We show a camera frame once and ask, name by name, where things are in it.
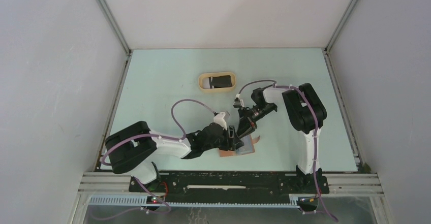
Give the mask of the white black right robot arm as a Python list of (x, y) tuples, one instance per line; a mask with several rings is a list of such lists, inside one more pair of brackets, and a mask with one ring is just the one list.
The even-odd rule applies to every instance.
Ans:
[(311, 84), (299, 87), (278, 85), (276, 83), (259, 87), (252, 91), (251, 99), (255, 103), (246, 107), (241, 93), (236, 94), (233, 107), (238, 110), (239, 124), (236, 134), (243, 139), (257, 129), (257, 121), (278, 109), (278, 99), (282, 99), (293, 128), (304, 136), (302, 154), (297, 169), (302, 173), (295, 179), (296, 187), (303, 193), (310, 192), (316, 186), (317, 171), (320, 169), (318, 148), (321, 128), (327, 118), (327, 111)]

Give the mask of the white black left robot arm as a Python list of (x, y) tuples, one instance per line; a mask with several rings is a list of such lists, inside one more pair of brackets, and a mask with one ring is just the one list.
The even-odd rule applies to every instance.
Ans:
[(159, 189), (162, 179), (152, 155), (194, 159), (204, 152), (218, 149), (236, 151), (244, 146), (234, 127), (224, 129), (213, 122), (202, 130), (186, 134), (184, 139), (151, 131), (145, 121), (139, 121), (105, 140), (106, 153), (102, 164), (111, 166), (113, 173), (128, 173), (147, 191)]

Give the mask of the orange leather card holder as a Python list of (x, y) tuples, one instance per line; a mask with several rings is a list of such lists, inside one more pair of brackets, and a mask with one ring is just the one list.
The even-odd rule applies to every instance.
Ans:
[(252, 135), (248, 135), (242, 138), (243, 146), (237, 148), (235, 151), (223, 151), (219, 150), (219, 157), (231, 157), (231, 156), (241, 156), (246, 154), (255, 153), (255, 145), (260, 141), (261, 136), (255, 138)]

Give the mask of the black credit card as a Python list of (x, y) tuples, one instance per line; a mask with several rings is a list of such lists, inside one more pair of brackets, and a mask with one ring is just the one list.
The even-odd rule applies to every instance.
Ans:
[(212, 84), (213, 88), (229, 88), (233, 86), (230, 75), (212, 77)]

